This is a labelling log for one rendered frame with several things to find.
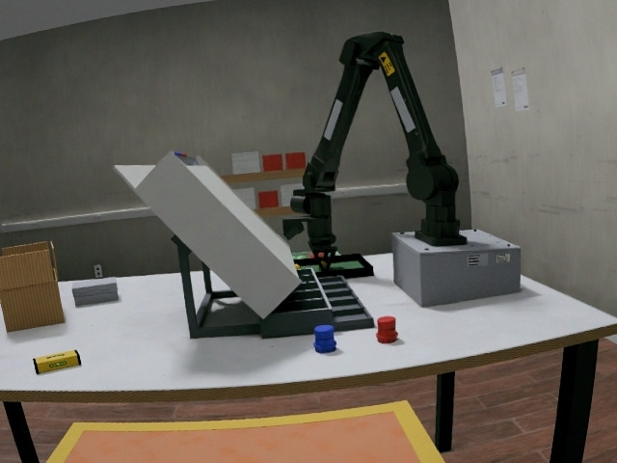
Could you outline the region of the blue plug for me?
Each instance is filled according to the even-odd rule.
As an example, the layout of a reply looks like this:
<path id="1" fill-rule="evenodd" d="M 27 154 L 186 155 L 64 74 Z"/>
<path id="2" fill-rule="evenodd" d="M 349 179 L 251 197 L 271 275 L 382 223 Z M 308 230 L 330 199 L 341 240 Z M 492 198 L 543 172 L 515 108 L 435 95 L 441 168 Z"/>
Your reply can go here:
<path id="1" fill-rule="evenodd" d="M 314 329 L 315 351 L 318 353 L 330 353 L 335 351 L 336 341 L 334 327 L 331 325 L 321 325 Z"/>

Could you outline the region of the open brown cardboard box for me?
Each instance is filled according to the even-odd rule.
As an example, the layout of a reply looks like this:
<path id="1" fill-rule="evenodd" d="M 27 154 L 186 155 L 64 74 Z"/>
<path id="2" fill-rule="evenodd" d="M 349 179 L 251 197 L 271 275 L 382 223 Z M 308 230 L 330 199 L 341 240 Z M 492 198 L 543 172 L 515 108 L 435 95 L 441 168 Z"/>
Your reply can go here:
<path id="1" fill-rule="evenodd" d="M 0 303 L 7 333 L 65 323 L 51 245 L 56 274 L 47 241 L 2 249 Z"/>

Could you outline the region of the green tray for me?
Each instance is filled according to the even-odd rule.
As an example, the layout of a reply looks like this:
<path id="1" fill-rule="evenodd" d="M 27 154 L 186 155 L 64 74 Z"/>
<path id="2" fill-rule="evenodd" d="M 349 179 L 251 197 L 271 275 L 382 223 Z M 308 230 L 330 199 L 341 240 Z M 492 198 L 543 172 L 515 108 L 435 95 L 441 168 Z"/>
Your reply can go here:
<path id="1" fill-rule="evenodd" d="M 294 259 L 301 269 L 312 268 L 317 278 L 343 276 L 344 279 L 374 276 L 373 266 L 360 254 L 335 256 L 329 271 L 318 268 L 315 258 Z"/>

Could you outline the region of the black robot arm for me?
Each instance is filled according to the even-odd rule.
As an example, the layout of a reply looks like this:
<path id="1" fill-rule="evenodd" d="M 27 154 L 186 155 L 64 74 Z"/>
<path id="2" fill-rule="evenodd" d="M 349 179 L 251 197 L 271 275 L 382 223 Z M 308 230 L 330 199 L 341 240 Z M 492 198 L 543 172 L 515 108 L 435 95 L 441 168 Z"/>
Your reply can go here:
<path id="1" fill-rule="evenodd" d="M 357 35 L 344 43 L 339 57 L 344 65 L 342 77 L 321 140 L 303 176 L 305 189 L 294 190 L 290 201 L 294 212 L 317 218 L 282 217 L 282 234 L 287 240 L 304 230 L 302 222 L 307 222 L 309 237 L 323 236 L 320 216 L 326 219 L 332 214 L 331 196 L 323 192 L 335 191 L 341 153 L 364 86 L 372 71 L 381 67 L 409 149 L 407 188 L 413 198 L 426 204 L 426 220 L 421 219 L 421 231 L 415 231 L 415 238 L 432 247 L 467 245 L 456 219 L 459 178 L 434 139 L 403 43 L 402 36 L 383 31 Z"/>

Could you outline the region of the yellow pocket level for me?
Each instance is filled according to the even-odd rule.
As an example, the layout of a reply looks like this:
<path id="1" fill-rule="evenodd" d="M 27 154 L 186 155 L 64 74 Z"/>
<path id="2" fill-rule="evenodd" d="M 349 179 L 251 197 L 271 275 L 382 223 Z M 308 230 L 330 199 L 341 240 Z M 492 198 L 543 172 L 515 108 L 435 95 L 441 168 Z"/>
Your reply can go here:
<path id="1" fill-rule="evenodd" d="M 82 365 L 77 350 L 34 358 L 33 362 L 37 374 Z"/>

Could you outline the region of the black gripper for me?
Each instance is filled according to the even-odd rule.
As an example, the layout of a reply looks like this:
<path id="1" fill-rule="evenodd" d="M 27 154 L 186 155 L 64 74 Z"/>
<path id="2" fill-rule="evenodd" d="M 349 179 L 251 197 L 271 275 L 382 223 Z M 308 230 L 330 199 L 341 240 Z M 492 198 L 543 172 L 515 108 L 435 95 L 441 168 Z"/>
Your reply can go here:
<path id="1" fill-rule="evenodd" d="M 332 233 L 332 215 L 326 215 L 326 219 L 325 216 L 320 216 L 320 218 L 322 218 L 323 221 L 323 236 L 309 237 L 308 245 L 309 247 L 311 246 L 310 249 L 313 252 L 315 260 L 319 265 L 321 272 L 323 272 L 329 271 L 331 263 L 335 257 L 335 253 L 337 251 L 337 247 L 331 247 L 331 245 L 335 244 L 336 242 L 336 236 Z M 325 262 L 328 254 L 331 253 L 325 268 L 323 267 L 320 257 L 318 256 L 319 253 L 324 253 L 322 261 Z"/>

